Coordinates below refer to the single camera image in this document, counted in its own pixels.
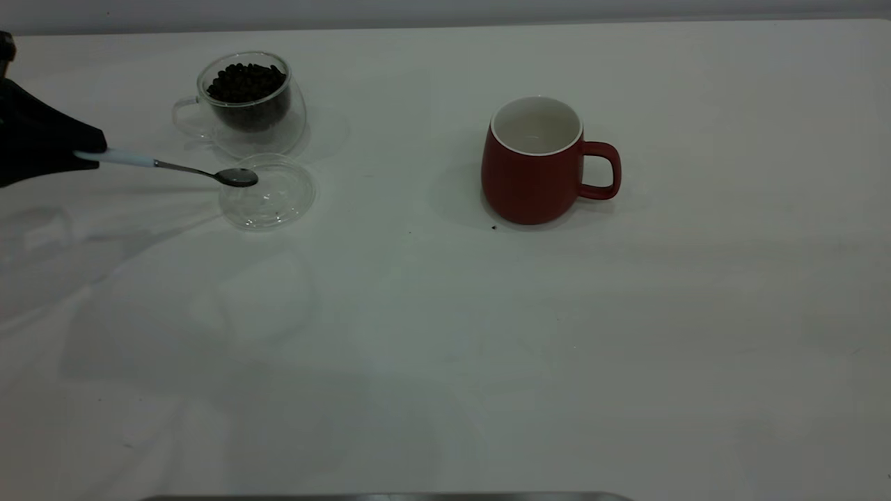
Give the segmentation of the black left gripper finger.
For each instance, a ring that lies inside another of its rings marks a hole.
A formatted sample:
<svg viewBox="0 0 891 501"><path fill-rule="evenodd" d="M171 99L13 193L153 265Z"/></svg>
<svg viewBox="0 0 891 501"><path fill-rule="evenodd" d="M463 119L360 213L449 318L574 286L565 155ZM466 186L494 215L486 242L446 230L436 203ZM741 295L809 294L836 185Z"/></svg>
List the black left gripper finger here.
<svg viewBox="0 0 891 501"><path fill-rule="evenodd" d="M86 161L73 154L10 154L1 159L1 187L7 187L24 180L53 175L98 169L98 161Z"/></svg>
<svg viewBox="0 0 891 501"><path fill-rule="evenodd" d="M2 157L69 159L75 152L103 153L102 130L36 99L10 79L2 80Z"/></svg>

